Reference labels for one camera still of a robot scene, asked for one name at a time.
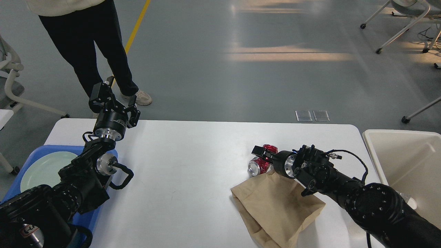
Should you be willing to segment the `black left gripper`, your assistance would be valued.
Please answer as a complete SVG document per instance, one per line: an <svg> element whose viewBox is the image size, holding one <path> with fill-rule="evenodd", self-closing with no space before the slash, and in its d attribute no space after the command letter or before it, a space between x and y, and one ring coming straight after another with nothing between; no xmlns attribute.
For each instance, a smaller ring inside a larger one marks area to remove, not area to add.
<svg viewBox="0 0 441 248"><path fill-rule="evenodd" d="M89 107L92 112L100 112L93 128L93 134L98 138L108 138L120 141L125 137L126 129L137 126L141 112L136 104L127 108L116 109L116 98L112 92L114 77L108 77L104 82L93 86L89 97Z"/></svg>

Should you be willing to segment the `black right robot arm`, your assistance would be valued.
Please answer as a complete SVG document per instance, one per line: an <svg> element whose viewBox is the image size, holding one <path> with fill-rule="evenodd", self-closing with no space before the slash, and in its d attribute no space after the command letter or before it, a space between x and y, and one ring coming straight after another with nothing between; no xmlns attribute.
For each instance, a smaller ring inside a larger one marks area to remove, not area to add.
<svg viewBox="0 0 441 248"><path fill-rule="evenodd" d="M329 196L367 234L386 248L439 248L441 231L413 210L392 187L365 184L334 168L330 159L340 159L335 150L321 151L314 145L274 153L255 146L252 154L274 167L276 173L296 179L304 187L302 196Z"/></svg>

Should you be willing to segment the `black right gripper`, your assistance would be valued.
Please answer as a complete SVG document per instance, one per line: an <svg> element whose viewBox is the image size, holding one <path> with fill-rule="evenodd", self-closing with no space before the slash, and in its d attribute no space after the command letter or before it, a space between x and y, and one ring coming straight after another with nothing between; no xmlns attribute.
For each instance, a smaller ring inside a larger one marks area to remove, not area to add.
<svg viewBox="0 0 441 248"><path fill-rule="evenodd" d="M280 151L273 145L254 146L252 154L266 162L273 162L276 173L294 179L294 162L297 154L293 151Z"/></svg>

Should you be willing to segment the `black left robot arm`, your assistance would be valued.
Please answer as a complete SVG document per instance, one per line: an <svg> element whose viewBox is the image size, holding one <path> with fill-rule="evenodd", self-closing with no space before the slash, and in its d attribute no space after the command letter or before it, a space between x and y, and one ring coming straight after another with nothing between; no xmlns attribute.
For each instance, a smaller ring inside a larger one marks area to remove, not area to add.
<svg viewBox="0 0 441 248"><path fill-rule="evenodd" d="M123 189L134 176L110 151L141 113L136 95L128 97L128 106L116 100L113 81L111 76L93 86L89 107L98 114L95 126L82 136L82 153L58 171L60 182L32 187L1 204L2 248L67 248L78 234L85 236L81 247L90 247L93 234L73 224L74 215L96 210L109 199L108 187Z"/></svg>

